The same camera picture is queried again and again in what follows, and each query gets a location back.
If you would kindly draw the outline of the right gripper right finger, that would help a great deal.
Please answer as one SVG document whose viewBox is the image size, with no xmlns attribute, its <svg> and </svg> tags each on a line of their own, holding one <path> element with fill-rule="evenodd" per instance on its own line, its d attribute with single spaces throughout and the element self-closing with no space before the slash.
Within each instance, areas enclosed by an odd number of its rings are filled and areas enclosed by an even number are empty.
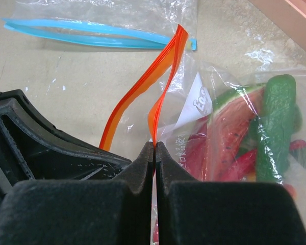
<svg viewBox="0 0 306 245">
<path fill-rule="evenodd" d="M 289 192 L 279 184 L 201 182 L 156 145 L 160 244 L 306 244 Z"/>
</svg>

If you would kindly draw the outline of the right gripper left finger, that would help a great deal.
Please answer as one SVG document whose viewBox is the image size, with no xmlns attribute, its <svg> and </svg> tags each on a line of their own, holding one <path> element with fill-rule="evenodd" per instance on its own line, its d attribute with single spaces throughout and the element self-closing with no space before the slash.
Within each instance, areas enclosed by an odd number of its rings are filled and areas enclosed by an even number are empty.
<svg viewBox="0 0 306 245">
<path fill-rule="evenodd" d="M 29 180 L 0 206 L 0 244 L 149 244 L 154 147 L 111 180 Z"/>
</svg>

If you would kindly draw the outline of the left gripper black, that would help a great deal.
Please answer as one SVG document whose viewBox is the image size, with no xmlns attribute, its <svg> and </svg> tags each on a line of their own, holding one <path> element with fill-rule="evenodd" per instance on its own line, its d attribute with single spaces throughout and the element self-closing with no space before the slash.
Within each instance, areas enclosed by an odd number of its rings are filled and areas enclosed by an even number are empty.
<svg viewBox="0 0 306 245">
<path fill-rule="evenodd" d="M 108 180 L 129 164 L 57 129 L 21 90 L 0 92 L 0 204 L 19 181 Z"/>
</svg>

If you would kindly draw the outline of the zip bag with orange watermelon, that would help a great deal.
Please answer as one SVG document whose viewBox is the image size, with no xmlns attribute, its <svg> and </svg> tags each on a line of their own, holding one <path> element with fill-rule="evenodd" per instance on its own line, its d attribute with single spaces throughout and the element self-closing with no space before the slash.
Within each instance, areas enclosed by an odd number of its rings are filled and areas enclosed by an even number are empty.
<svg viewBox="0 0 306 245">
<path fill-rule="evenodd" d="M 130 141 L 146 139 L 199 181 L 281 184 L 306 219 L 306 69 L 236 79 L 197 62 L 178 26 L 116 105 L 99 147 L 131 154 Z"/>
</svg>

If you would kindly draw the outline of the zip bag with fake fruit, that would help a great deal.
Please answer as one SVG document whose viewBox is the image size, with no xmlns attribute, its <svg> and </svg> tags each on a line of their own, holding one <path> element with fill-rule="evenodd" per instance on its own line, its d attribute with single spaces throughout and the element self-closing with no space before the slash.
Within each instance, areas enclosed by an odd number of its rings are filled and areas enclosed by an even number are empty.
<svg viewBox="0 0 306 245">
<path fill-rule="evenodd" d="M 101 47 L 163 49 L 181 25 L 196 50 L 197 1 L 16 1 L 9 30 Z"/>
</svg>

